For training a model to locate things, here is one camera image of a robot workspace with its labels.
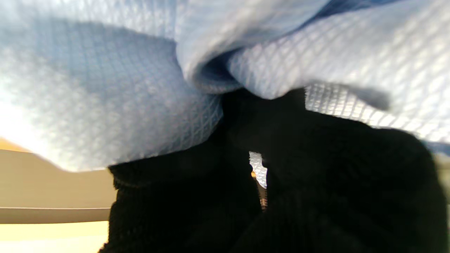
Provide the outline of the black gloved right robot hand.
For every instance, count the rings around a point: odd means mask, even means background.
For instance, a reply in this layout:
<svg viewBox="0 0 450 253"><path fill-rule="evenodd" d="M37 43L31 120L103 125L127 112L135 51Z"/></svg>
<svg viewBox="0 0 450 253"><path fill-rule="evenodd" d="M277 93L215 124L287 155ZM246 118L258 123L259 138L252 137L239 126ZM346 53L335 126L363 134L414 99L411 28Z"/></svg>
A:
<svg viewBox="0 0 450 253"><path fill-rule="evenodd" d="M413 135L244 89L204 143L110 166L100 253L448 253L444 188Z"/></svg>

